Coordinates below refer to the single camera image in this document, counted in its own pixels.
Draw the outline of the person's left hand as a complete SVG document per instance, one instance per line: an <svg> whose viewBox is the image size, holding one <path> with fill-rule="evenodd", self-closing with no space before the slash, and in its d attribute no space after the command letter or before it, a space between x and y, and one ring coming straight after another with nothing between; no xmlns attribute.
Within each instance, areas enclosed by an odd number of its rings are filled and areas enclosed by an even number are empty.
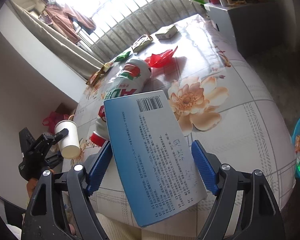
<svg viewBox="0 0 300 240"><path fill-rule="evenodd" d="M38 183L38 179L36 178L31 178L27 184L26 184L26 190L27 190L27 194L28 194L28 197L31 199L31 196L34 192L34 189L36 188L37 186L37 183Z"/></svg>

